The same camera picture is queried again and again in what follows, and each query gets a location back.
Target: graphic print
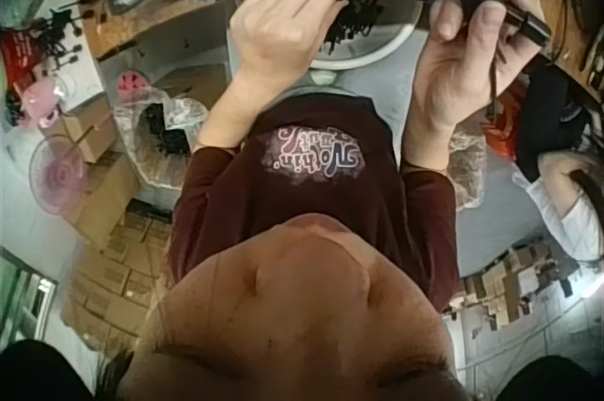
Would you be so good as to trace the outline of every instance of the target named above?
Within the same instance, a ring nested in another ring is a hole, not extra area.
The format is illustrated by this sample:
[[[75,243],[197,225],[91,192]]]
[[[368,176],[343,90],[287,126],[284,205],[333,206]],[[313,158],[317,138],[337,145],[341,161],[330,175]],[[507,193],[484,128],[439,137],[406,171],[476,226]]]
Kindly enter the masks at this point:
[[[357,141],[338,129],[291,126],[273,133],[264,165],[295,180],[311,177],[319,181],[336,175],[356,177],[365,161]]]

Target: white bowl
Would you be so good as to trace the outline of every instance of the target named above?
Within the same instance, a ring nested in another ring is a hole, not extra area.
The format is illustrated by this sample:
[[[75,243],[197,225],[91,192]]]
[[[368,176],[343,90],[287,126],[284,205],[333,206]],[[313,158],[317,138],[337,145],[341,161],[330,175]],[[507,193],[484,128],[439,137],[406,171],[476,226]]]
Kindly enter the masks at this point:
[[[411,35],[422,14],[424,4],[416,0],[379,0],[384,11],[367,37],[355,36],[352,40],[336,44],[328,53],[330,44],[324,44],[314,59],[313,69],[343,71],[356,69],[388,57]]]

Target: white shirt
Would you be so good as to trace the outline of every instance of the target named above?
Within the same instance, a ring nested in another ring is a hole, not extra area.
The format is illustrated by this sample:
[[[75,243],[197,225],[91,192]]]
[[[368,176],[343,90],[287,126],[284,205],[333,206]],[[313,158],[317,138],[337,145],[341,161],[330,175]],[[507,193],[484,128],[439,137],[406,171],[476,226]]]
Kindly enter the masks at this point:
[[[515,167],[512,180],[532,198],[541,212],[545,226],[571,258],[588,262],[602,257],[603,240],[600,223],[585,193],[580,195],[568,214],[561,218],[541,178],[530,184]]]

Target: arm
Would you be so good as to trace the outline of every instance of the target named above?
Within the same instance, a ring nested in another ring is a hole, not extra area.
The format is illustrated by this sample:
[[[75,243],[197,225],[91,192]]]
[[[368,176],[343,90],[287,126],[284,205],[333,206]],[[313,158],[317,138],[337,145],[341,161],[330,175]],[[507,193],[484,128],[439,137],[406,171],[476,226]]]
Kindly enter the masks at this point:
[[[543,16],[536,0],[512,0]],[[505,60],[497,64],[502,92],[518,76],[539,47],[516,35],[500,41],[505,8],[482,4],[462,31],[459,0],[439,0],[430,13],[430,33],[413,81],[413,97],[403,133],[402,175],[407,195],[411,235],[430,278],[429,297],[445,307],[459,281],[456,244],[455,191],[445,177],[449,143],[457,124],[490,102],[489,79],[495,50]]]
[[[576,170],[587,171],[594,166],[591,158],[571,151],[547,153],[539,157],[541,178],[561,218],[566,217],[575,206],[582,192],[570,174]]]
[[[245,0],[230,21],[242,66],[197,147],[235,148],[260,112],[310,68],[345,0]]]
[[[263,109],[310,68],[343,0],[245,0],[230,21],[242,66],[197,136],[174,214],[170,261],[184,276],[188,249],[201,232],[213,183]]]

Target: sleeve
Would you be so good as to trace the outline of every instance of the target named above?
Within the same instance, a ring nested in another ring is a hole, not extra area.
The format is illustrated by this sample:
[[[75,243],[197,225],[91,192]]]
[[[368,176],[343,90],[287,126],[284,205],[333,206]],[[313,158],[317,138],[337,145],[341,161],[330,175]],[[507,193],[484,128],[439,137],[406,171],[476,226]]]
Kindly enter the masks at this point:
[[[202,148],[193,154],[180,198],[176,202],[168,260],[176,282],[186,275],[186,260],[194,251],[208,205],[212,184],[233,156],[220,148]]]
[[[455,189],[447,177],[436,172],[413,172],[403,180],[409,230],[428,275],[428,298],[440,311],[460,283]]]

